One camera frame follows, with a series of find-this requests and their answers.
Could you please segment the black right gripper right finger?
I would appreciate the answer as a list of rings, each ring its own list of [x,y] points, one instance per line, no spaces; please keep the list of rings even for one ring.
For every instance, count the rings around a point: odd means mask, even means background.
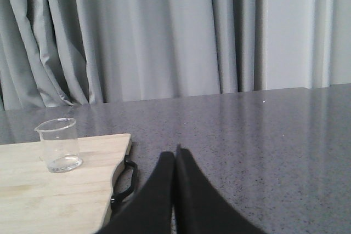
[[[192,153],[180,145],[175,158],[174,210],[178,233],[263,233],[211,185]]]

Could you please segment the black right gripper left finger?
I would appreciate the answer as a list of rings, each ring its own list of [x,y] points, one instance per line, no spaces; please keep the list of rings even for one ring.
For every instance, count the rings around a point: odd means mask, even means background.
[[[161,152],[144,186],[126,203],[130,187],[111,198],[110,221],[98,233],[171,233],[174,154]]]

